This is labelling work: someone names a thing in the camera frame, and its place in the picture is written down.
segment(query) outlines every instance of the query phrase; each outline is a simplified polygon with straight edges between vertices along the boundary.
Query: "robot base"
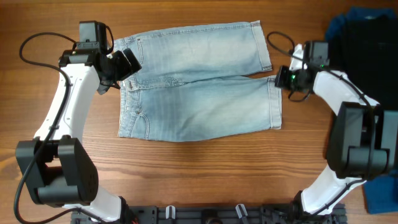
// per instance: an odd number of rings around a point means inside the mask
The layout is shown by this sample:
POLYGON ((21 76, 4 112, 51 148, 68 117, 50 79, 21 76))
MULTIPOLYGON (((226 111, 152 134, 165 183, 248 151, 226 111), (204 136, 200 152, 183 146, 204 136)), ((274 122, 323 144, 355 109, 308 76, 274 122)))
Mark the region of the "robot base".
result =
MULTIPOLYGON (((176 208, 175 219, 169 215, 166 219, 166 208, 155 206, 130 207, 137 215, 139 224, 347 224, 344 204, 334 207, 330 215, 317 216, 308 221, 287 221, 289 204, 272 204, 261 207, 248 207, 247 219, 239 219, 234 207, 198 207, 176 208)), ((72 214, 71 224, 95 223, 84 214, 72 214)))

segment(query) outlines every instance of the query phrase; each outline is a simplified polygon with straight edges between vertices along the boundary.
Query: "shorts leg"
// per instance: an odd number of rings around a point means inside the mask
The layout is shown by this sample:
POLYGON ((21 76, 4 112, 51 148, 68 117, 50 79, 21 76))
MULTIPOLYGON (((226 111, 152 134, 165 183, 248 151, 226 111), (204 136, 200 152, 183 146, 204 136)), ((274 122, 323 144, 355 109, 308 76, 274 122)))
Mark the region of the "shorts leg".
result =
POLYGON ((142 64, 134 75, 141 88, 272 69, 259 21, 154 30, 115 41, 115 50, 126 48, 142 64))
POLYGON ((135 124, 122 124, 132 131, 119 135, 182 142, 279 129, 281 92, 274 85, 274 77, 227 77, 142 90, 135 124))

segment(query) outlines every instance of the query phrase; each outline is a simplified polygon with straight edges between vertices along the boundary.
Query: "wooden table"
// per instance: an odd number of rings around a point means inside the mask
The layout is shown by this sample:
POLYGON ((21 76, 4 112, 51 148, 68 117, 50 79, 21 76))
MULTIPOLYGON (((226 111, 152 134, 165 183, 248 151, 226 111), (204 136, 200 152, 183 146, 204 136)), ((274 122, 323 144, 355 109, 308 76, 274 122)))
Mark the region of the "wooden table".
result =
MULTIPOLYGON (((21 172, 14 157, 18 141, 32 139, 54 96, 58 74, 23 63, 22 41, 37 32, 59 32, 78 40, 79 21, 109 25, 116 39, 168 27, 261 20, 265 33, 279 30, 296 43, 322 39, 334 16, 351 6, 393 7, 397 1, 178 1, 105 2, 3 0, 0 5, 0 223, 16 223, 12 203, 21 172)), ((40 37, 24 51, 27 58, 57 64, 71 45, 40 37)), ((276 73, 289 58, 269 50, 276 73)), ((331 110, 317 96, 303 103, 283 98, 281 130, 240 134, 202 142, 171 143, 118 138, 119 92, 95 95, 83 145, 100 183, 130 205, 260 205, 287 203, 326 166, 323 158, 331 110)), ((397 223, 398 213, 368 215, 362 188, 344 200, 349 223, 397 223)), ((34 205, 24 189, 22 216, 41 220, 59 209, 34 205)), ((68 223, 67 215, 57 223, 68 223)))

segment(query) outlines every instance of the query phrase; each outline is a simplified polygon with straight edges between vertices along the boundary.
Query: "denim shorts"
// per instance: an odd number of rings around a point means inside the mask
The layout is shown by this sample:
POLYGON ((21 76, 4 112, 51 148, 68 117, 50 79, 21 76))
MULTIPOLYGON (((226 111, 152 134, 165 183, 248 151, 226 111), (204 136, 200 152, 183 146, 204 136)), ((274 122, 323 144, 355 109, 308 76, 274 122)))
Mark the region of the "denim shorts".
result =
POLYGON ((282 124, 259 21, 155 30, 118 39, 142 69, 121 82, 119 136, 199 141, 282 124))

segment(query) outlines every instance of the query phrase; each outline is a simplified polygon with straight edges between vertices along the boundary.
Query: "black cable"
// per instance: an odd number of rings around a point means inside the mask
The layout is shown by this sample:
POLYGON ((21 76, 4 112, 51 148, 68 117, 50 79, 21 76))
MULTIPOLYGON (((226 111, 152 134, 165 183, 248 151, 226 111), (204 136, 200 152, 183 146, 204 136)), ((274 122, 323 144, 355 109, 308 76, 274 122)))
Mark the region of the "black cable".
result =
POLYGON ((45 139, 41 143, 40 147, 36 151, 34 158, 31 160, 31 162, 27 166, 27 168, 26 168, 26 170, 24 172, 24 175, 22 175, 21 181, 19 182, 19 185, 18 185, 18 188, 17 188, 17 192, 15 194, 15 199, 14 199, 14 214, 15 214, 15 217, 17 218, 17 220, 19 222, 21 222, 23 224, 44 224, 44 223, 51 222, 51 221, 53 221, 53 220, 65 215, 65 214, 67 214, 69 212, 77 211, 77 212, 81 212, 81 213, 83 213, 85 215, 88 215, 89 217, 95 218, 98 221, 100 221, 101 223, 105 223, 102 219, 100 219, 100 217, 92 215, 92 214, 90 214, 90 213, 88 213, 88 212, 86 212, 86 211, 84 211, 84 210, 82 210, 80 208, 71 208, 71 209, 65 210, 65 211, 59 213, 58 215, 54 215, 53 217, 50 217, 50 218, 48 218, 46 220, 42 220, 42 221, 39 221, 39 222, 26 221, 26 220, 24 220, 21 217, 21 215, 19 213, 19 199, 21 197, 21 192, 22 192, 22 188, 24 187, 24 183, 25 183, 30 171, 32 170, 33 165, 36 163, 36 161, 39 158, 39 156, 41 155, 41 153, 43 153, 44 146, 48 143, 48 141, 51 138, 52 134, 57 129, 58 122, 60 120, 60 117, 61 117, 64 109, 65 109, 65 105, 67 103, 68 95, 69 95, 69 91, 70 91, 70 81, 69 81, 68 75, 63 70, 61 70, 60 68, 58 68, 56 66, 50 65, 50 64, 40 63, 40 62, 33 62, 31 60, 27 60, 26 58, 24 58, 24 56, 22 54, 22 51, 23 51, 23 49, 25 47, 25 44, 28 43, 28 41, 30 41, 31 39, 33 39, 35 37, 38 37, 38 36, 41 36, 41 35, 56 35, 56 36, 59 36, 59 37, 63 37, 65 39, 73 42, 73 46, 74 47, 76 46, 76 41, 74 41, 73 39, 71 39, 71 38, 69 38, 69 37, 67 37, 65 35, 57 34, 57 33, 54 33, 54 32, 41 32, 41 33, 34 34, 34 35, 28 37, 25 41, 23 41, 23 43, 21 44, 21 47, 19 48, 19 57, 24 62, 29 63, 31 65, 37 65, 37 66, 43 66, 43 67, 47 67, 47 68, 52 68, 52 69, 60 72, 62 74, 62 76, 64 77, 64 79, 65 79, 65 94, 63 95, 61 105, 60 105, 60 107, 58 109, 58 112, 57 112, 55 118, 54 118, 54 122, 52 123, 52 125, 50 127, 48 135, 45 137, 45 139))
POLYGON ((106 26, 107 30, 109 31, 109 34, 111 35, 111 39, 112 39, 112 47, 110 49, 108 49, 108 51, 106 52, 106 54, 110 54, 113 51, 113 46, 114 46, 114 41, 113 41, 113 35, 112 35, 112 31, 111 28, 109 28, 108 26, 106 26))
POLYGON ((322 207, 321 209, 319 209, 317 212, 315 212, 314 214, 312 214, 312 215, 310 216, 310 217, 312 217, 312 216, 318 215, 319 213, 321 213, 322 211, 324 211, 325 209, 327 209, 328 207, 330 207, 330 205, 332 205, 333 203, 335 203, 347 190, 349 190, 349 188, 350 188, 353 184, 360 183, 360 182, 364 182, 366 179, 369 179, 370 172, 371 172, 371 164, 373 163, 374 133, 375 133, 375 128, 376 128, 375 121, 374 121, 374 115, 373 115, 373 108, 372 108, 372 106, 370 105, 369 101, 368 101, 367 99, 365 99, 364 94, 361 93, 351 82, 349 82, 349 81, 347 81, 346 79, 344 79, 342 75, 337 75, 336 73, 332 72, 329 68, 325 68, 325 67, 319 66, 319 65, 317 65, 317 64, 314 64, 314 63, 312 63, 312 62, 308 62, 308 61, 306 61, 304 58, 299 58, 299 57, 297 57, 297 56, 294 56, 293 53, 286 52, 286 51, 284 51, 284 50, 278 48, 277 46, 275 46, 275 45, 269 40, 269 37, 270 37, 272 34, 279 34, 279 35, 281 35, 281 36, 286 37, 287 39, 289 39, 289 40, 291 41, 291 43, 294 43, 294 41, 292 40, 292 38, 290 38, 288 35, 286 35, 286 34, 284 34, 284 33, 281 33, 281 32, 276 32, 276 31, 274 31, 274 32, 268 33, 268 35, 267 35, 267 37, 266 37, 266 39, 267 39, 267 41, 268 41, 268 44, 269 44, 271 47, 273 47, 274 49, 278 50, 280 53, 282 53, 282 54, 284 54, 284 55, 287 55, 287 56, 292 57, 292 58, 294 58, 294 59, 297 59, 297 60, 299 60, 299 61, 301 61, 301 62, 303 62, 303 63, 306 63, 307 66, 311 66, 311 67, 313 67, 313 68, 317 68, 317 69, 319 69, 319 70, 328 72, 330 75, 333 75, 334 77, 339 78, 339 80, 345 82, 350 88, 352 88, 352 89, 355 91, 355 93, 359 96, 359 98, 360 98, 362 101, 364 101, 364 103, 366 104, 366 106, 367 106, 367 108, 368 108, 368 111, 369 111, 369 119, 370 119, 370 122, 371 122, 371 143, 370 143, 370 147, 369 147, 368 166, 367 166, 367 169, 366 169, 366 174, 364 175, 364 177, 363 177, 361 180, 355 180, 355 181, 349 183, 348 185, 346 185, 346 187, 345 187, 345 188, 344 188, 344 189, 343 189, 343 190, 342 190, 330 203, 326 204, 324 207, 322 207))
POLYGON ((294 90, 292 90, 292 91, 289 93, 289 95, 288 95, 287 98, 288 98, 291 102, 295 102, 295 103, 303 102, 304 100, 308 99, 308 97, 311 95, 311 91, 308 91, 308 93, 307 93, 302 99, 300 99, 300 100, 292 100, 292 99, 290 99, 290 98, 292 97, 293 93, 295 93, 294 90))

